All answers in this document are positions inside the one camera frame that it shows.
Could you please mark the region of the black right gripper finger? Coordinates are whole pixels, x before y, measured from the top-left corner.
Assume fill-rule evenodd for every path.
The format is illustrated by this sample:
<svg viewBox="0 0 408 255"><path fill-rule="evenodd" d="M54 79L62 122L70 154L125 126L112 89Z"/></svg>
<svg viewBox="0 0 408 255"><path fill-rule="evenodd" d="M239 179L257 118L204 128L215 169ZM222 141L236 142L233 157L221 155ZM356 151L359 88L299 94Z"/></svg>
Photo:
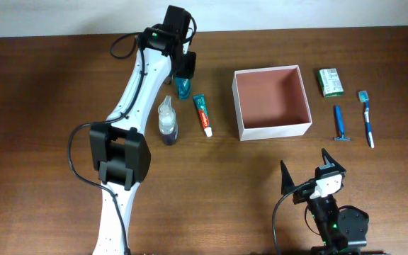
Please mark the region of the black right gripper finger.
<svg viewBox="0 0 408 255"><path fill-rule="evenodd" d="M324 166L321 167L321 172L329 174L331 172L338 172L340 174L345 174L345 168L340 165L325 148L322 148L322 158L324 160Z"/></svg>
<svg viewBox="0 0 408 255"><path fill-rule="evenodd" d="M290 192L293 192L295 189L295 184L292 180L290 172L288 171L287 166L284 161L280 161L280 170L281 170L281 194L287 195Z"/></svg>

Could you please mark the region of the green mouthwash bottle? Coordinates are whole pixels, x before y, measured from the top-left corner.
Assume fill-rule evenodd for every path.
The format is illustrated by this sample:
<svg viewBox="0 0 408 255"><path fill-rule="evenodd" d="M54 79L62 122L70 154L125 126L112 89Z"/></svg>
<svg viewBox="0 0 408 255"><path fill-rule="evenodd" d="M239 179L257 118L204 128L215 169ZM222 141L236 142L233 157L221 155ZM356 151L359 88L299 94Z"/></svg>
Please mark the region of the green mouthwash bottle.
<svg viewBox="0 0 408 255"><path fill-rule="evenodd" d="M176 91L180 100L186 100L191 92L191 80L181 77L174 78Z"/></svg>

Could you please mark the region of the blue disposable razor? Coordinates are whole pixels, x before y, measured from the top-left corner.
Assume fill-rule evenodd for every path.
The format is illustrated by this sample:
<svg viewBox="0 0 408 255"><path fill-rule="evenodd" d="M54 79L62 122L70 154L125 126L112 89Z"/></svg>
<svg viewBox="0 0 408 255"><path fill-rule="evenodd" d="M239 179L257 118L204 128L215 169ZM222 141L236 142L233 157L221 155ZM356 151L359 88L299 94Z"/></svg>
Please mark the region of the blue disposable razor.
<svg viewBox="0 0 408 255"><path fill-rule="evenodd" d="M341 114L341 109L339 106L334 106L335 117L337 121L337 127L339 130L339 136L334 138L334 141L348 142L349 137L345 136L344 122Z"/></svg>

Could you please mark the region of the blue foam soap dispenser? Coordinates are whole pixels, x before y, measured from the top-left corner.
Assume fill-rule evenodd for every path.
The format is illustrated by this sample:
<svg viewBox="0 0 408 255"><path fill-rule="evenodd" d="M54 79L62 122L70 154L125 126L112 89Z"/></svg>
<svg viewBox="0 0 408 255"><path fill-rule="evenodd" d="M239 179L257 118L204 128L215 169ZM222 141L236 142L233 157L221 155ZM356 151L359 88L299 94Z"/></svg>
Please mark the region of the blue foam soap dispenser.
<svg viewBox="0 0 408 255"><path fill-rule="evenodd" d="M166 96L158 107L159 131L165 145L174 145L178 138L176 112L171 104L171 96Z"/></svg>

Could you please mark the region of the blue white toothbrush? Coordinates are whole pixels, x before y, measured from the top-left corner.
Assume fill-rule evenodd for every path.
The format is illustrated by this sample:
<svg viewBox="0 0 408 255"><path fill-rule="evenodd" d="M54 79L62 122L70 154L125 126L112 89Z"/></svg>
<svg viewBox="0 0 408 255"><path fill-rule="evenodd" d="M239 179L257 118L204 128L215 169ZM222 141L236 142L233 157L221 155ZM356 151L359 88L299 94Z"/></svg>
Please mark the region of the blue white toothbrush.
<svg viewBox="0 0 408 255"><path fill-rule="evenodd" d="M370 126L370 106L369 106L369 97L368 97L368 92L367 91L359 91L358 92L358 98L361 103L364 104L364 119L365 119L365 126L366 126L366 132L367 132L367 139L368 139L368 144L370 148L374 148L374 141L373 141L373 134Z"/></svg>

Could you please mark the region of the green white soap bar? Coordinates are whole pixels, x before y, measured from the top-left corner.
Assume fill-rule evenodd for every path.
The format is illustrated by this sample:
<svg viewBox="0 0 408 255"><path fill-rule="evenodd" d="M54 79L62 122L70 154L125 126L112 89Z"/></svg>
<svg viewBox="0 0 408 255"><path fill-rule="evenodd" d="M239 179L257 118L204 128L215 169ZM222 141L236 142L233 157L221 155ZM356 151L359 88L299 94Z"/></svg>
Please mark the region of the green white soap bar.
<svg viewBox="0 0 408 255"><path fill-rule="evenodd" d="M344 88L341 84L336 68L321 69L318 71L323 97L342 96Z"/></svg>

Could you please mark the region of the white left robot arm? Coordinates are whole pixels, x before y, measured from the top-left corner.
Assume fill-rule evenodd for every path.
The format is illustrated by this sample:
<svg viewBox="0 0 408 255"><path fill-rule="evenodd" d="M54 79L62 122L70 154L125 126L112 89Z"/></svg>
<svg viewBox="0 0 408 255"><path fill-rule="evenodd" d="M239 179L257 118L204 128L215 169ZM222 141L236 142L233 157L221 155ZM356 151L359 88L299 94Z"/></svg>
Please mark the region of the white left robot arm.
<svg viewBox="0 0 408 255"><path fill-rule="evenodd" d="M149 113L165 78L194 75L188 45L196 22L184 8L168 6L162 23L135 36L135 66L122 97L103 123L91 125L93 167L102 190L95 254L130 254L128 228L135 194L151 162L145 139Z"/></svg>

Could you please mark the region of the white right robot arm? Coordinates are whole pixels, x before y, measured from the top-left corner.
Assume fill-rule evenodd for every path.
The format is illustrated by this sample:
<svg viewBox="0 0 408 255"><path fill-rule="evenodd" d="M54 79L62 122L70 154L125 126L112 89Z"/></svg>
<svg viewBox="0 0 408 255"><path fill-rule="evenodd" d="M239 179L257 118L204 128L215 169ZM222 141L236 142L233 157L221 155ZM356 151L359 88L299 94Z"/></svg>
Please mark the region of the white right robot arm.
<svg viewBox="0 0 408 255"><path fill-rule="evenodd" d="M314 171L314 178L293 192L293 202L307 203L322 240L311 248L312 254L360 254L367 245L369 215L352 205L339 207L334 194L343 187L345 168L322 150L324 164Z"/></svg>

